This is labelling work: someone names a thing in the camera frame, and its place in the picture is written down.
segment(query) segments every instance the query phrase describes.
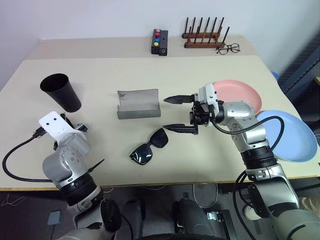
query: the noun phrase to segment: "black cup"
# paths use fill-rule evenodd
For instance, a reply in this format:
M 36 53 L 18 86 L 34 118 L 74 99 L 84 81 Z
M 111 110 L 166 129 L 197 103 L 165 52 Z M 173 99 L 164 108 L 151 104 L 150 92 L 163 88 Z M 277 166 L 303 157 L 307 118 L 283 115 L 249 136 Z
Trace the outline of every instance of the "black cup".
M 56 73 L 47 76 L 40 83 L 40 88 L 68 113 L 73 113 L 81 108 L 81 102 L 65 74 Z

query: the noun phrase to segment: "gray carpet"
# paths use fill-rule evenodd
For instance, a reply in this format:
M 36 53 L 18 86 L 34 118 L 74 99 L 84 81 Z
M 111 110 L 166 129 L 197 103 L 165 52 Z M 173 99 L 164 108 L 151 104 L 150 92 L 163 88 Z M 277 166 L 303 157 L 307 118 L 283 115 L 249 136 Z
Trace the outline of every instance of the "gray carpet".
M 319 183 L 317 178 L 299 179 L 291 181 L 294 188 Z M 105 193 L 106 198 L 114 199 L 120 208 L 134 198 L 140 197 L 146 204 L 146 219 L 143 223 L 143 235 L 173 233 L 174 223 L 172 220 L 172 204 L 179 201 L 184 195 L 193 200 L 192 185 L 167 186 L 161 190 L 149 190 L 141 187 L 115 188 L 111 193 Z M 195 186 L 195 194 L 199 204 L 207 206 L 214 201 L 216 194 L 215 184 Z M 312 197 L 319 195 L 319 188 L 300 191 L 298 196 Z M 7 197 L 6 193 L 0 192 L 0 202 Z M 10 201 L 20 196 L 10 194 Z M 244 204 L 238 199 L 240 211 Z M 5 205 L 0 207 L 0 239 L 1 240 L 49 240 L 53 226 L 47 225 L 51 211 L 61 210 L 61 224 L 55 226 L 53 238 L 57 239 L 68 231 L 74 229 L 71 215 L 68 213 L 67 204 L 60 200 L 28 197 L 18 206 Z M 249 236 L 240 224 L 233 207 L 231 194 L 218 194 L 214 210 L 228 209 L 239 240 L 248 240 Z M 257 221 L 244 220 L 256 239 L 276 240 L 272 224 L 269 219 Z M 218 224 L 211 220 L 213 226 Z M 214 227 L 217 237 L 224 237 L 222 230 Z

